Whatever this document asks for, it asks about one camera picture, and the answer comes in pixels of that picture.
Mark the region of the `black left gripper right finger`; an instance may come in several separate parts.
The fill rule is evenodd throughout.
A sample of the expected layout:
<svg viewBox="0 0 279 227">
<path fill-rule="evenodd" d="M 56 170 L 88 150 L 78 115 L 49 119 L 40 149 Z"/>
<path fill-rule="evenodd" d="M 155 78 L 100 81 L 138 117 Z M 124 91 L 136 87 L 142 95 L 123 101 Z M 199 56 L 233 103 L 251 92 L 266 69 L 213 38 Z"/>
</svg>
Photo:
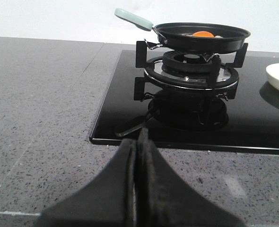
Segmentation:
<svg viewBox="0 0 279 227">
<path fill-rule="evenodd" d="M 136 155 L 137 226 L 245 226 L 240 218 L 191 188 L 149 140 L 147 128 L 141 129 Z"/>
</svg>

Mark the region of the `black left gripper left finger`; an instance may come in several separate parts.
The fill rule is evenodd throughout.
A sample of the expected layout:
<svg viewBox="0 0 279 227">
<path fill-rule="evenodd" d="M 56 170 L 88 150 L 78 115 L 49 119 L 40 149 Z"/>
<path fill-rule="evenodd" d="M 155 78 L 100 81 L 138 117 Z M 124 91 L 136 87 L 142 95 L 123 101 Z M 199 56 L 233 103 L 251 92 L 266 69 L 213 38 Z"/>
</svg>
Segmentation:
<svg viewBox="0 0 279 227">
<path fill-rule="evenodd" d="M 124 139 L 83 189 L 44 210 L 38 227 L 131 227 L 136 141 Z"/>
</svg>

